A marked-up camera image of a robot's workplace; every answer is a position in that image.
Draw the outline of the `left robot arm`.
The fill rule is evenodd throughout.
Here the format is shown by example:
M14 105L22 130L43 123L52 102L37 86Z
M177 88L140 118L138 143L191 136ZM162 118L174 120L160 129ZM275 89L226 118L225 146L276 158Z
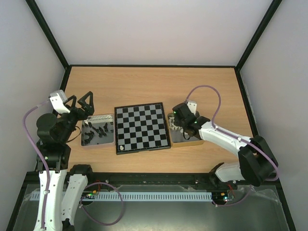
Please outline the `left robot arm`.
M73 166L67 189L63 189L71 153L68 141L78 121L94 114L93 93L77 99L58 90L50 94L49 102L57 114L47 113L37 119L40 195L34 229L73 231L77 207L93 171L90 165Z

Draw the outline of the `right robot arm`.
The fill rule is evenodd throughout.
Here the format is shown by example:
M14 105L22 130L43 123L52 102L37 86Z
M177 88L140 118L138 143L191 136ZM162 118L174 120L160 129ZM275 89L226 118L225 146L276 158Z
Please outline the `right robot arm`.
M212 142L234 154L235 163L220 163L212 169L210 184L221 188L226 182L245 180L253 186L279 178L278 162L265 139L242 136L216 125L213 120L197 116L187 103L173 107L174 124L183 128L189 137Z

